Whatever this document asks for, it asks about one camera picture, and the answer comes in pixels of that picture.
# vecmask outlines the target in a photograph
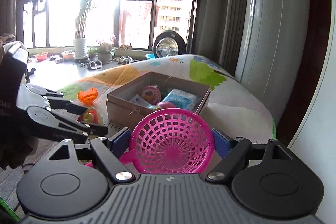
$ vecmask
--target cardboard box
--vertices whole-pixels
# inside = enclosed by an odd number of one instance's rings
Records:
[[[202,110],[208,105],[210,86],[149,72],[108,93],[106,106],[109,120],[134,129],[143,118],[154,112],[129,101],[134,95],[141,95],[143,88],[148,85],[157,85],[160,90],[172,88],[196,95],[201,99],[192,109],[192,112],[200,116],[202,116]]]

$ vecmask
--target gray pot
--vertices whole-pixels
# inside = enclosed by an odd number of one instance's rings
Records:
[[[99,54],[98,53],[98,60],[102,63],[109,63],[112,61],[113,55],[109,52],[108,54]]]

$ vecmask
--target pink strainer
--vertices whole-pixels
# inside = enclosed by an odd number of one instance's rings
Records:
[[[140,173],[201,173],[211,160],[214,140],[195,113],[167,108],[151,113],[134,129],[129,152],[120,161]]]

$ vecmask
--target orange toy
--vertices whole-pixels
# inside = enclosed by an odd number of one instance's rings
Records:
[[[80,91],[77,95],[78,100],[84,104],[92,105],[93,101],[98,97],[98,90],[91,88],[88,91]]]

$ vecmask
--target metal screw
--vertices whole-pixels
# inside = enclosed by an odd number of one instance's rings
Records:
[[[120,172],[115,175],[117,180],[129,180],[133,177],[132,173],[130,172]]]
[[[225,175],[221,172],[211,172],[209,175],[208,175],[208,179],[211,179],[211,180],[222,180],[225,178]]]

